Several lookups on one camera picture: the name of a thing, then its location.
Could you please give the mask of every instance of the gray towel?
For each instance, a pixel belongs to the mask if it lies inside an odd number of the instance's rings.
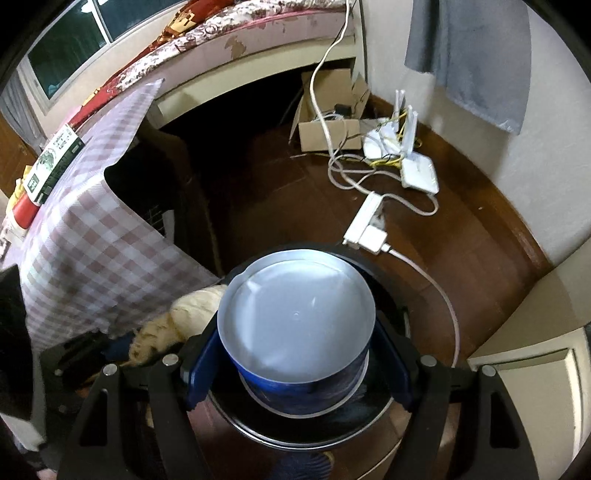
[[[435,75],[447,97],[519,134],[531,77],[523,0],[414,0],[405,65]]]

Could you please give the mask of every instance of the window frame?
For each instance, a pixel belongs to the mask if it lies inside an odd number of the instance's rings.
[[[63,17],[72,8],[74,8],[76,5],[78,5],[80,3],[80,0],[76,0],[76,1],[72,2],[60,15],[58,15],[51,23],[49,23],[49,25],[47,27],[45,27],[42,30],[41,34],[37,37],[37,39],[33,42],[31,47],[27,50],[27,53],[22,58],[20,64],[17,67],[17,71],[19,73],[21,80],[27,84],[28,89],[33,94],[33,97],[34,97],[35,101],[37,102],[37,104],[39,105],[39,108],[41,109],[43,115],[46,115],[49,113],[49,110],[58,102],[60,97],[69,89],[69,87],[72,85],[72,83],[74,83],[76,78],[83,71],[85,71],[88,67],[90,67],[90,65],[92,65],[96,60],[98,60],[99,57],[104,55],[112,47],[114,47],[114,46],[118,45],[120,42],[124,41],[129,35],[133,34],[137,30],[139,30],[140,28],[143,28],[144,26],[146,26],[149,22],[153,21],[155,18],[160,17],[160,16],[165,16],[170,13],[174,13],[174,12],[178,11],[178,9],[182,5],[184,5],[187,2],[187,0],[177,1],[175,4],[171,5],[170,7],[165,8],[164,10],[161,10],[160,12],[157,12],[154,15],[151,15],[150,17],[142,20],[140,23],[133,26],[125,33],[121,34],[115,40],[111,40],[111,35],[109,34],[109,31],[105,27],[105,23],[103,21],[103,18],[100,14],[100,10],[98,8],[98,0],[90,0],[90,2],[92,4],[93,17],[95,18],[95,22],[97,23],[97,25],[100,29],[100,32],[103,35],[103,38],[105,40],[105,45],[103,47],[101,47],[99,50],[97,50],[94,53],[94,55],[92,55],[82,65],[80,65],[76,69],[76,71],[74,73],[72,73],[72,75],[70,75],[70,77],[63,83],[63,85],[60,86],[56,90],[56,92],[53,94],[53,96],[51,98],[47,97],[45,90],[43,90],[43,88],[41,87],[41,84],[39,83],[39,80],[37,79],[37,75],[35,74],[35,71],[33,70],[31,62],[29,61],[29,53],[35,47],[35,45],[37,45],[37,43],[43,38],[43,36],[58,22],[58,20],[61,17]]]

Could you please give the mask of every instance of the fabric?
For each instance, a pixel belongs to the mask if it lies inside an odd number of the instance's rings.
[[[129,365],[144,365],[175,343],[203,333],[226,289],[226,285],[214,285],[189,293],[175,301],[169,312],[146,323],[129,346]]]
[[[4,120],[22,140],[37,153],[47,139],[37,125],[37,120],[25,94],[18,72],[14,72],[0,95],[0,112]]]
[[[212,1],[204,2],[201,5],[211,6],[213,4],[219,6],[225,2],[225,0],[217,1],[218,3]],[[188,9],[194,8],[197,11],[200,2],[191,3],[191,5],[194,5],[194,7],[190,6]],[[95,112],[164,62],[232,30],[245,27],[251,22],[263,18],[275,17],[281,14],[311,9],[342,9],[344,6],[345,0],[246,0],[238,5],[224,8],[192,30],[186,31],[182,36],[167,41],[162,45],[152,44],[147,47],[130,64],[115,73],[102,87],[96,89],[85,100],[80,111],[72,117],[69,124],[74,130],[77,130]],[[210,12],[208,9],[198,11],[201,16],[208,12]]]
[[[435,75],[447,97],[519,134],[531,78],[522,0],[414,0],[405,65]]]
[[[281,457],[267,480],[328,480],[334,462],[329,455],[290,452]]]
[[[93,328],[122,335],[217,282],[112,192],[104,171],[129,147],[161,80],[138,88],[83,137],[85,147],[4,266],[21,269],[35,349]]]

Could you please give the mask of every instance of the power strip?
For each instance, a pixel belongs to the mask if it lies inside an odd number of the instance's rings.
[[[371,223],[372,218],[379,216],[381,213],[382,199],[383,197],[381,195],[378,195],[375,192],[369,192],[367,197],[365,197],[363,205],[351,222],[351,225],[349,225],[349,228],[347,228],[347,231],[345,232],[345,236],[343,237],[343,245],[348,245],[354,249],[363,247],[362,239],[365,241],[368,240],[367,238],[364,238],[363,235]]]

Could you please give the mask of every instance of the blue bucket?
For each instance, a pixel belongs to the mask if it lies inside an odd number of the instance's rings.
[[[353,266],[310,249],[262,257],[228,285],[220,339],[253,397],[278,414],[318,416],[363,380],[373,295]]]

